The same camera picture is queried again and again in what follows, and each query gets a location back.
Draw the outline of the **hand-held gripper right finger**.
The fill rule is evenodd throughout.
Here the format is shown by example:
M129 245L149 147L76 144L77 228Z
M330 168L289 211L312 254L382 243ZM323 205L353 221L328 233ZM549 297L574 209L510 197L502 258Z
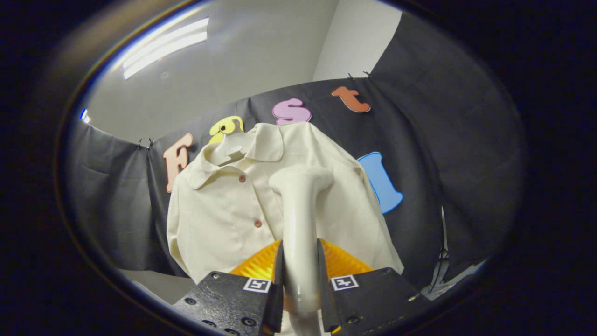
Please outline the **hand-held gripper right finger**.
M333 336L382 336L403 330L431 309L431 301L391 267L373 269L331 242L318 239L320 312Z

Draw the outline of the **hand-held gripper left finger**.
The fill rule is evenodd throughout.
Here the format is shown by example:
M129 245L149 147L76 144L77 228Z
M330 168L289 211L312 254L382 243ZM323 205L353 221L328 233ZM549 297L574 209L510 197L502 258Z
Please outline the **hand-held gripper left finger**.
M274 336L282 329L283 266L278 240L229 273L208 273L172 307L218 332Z

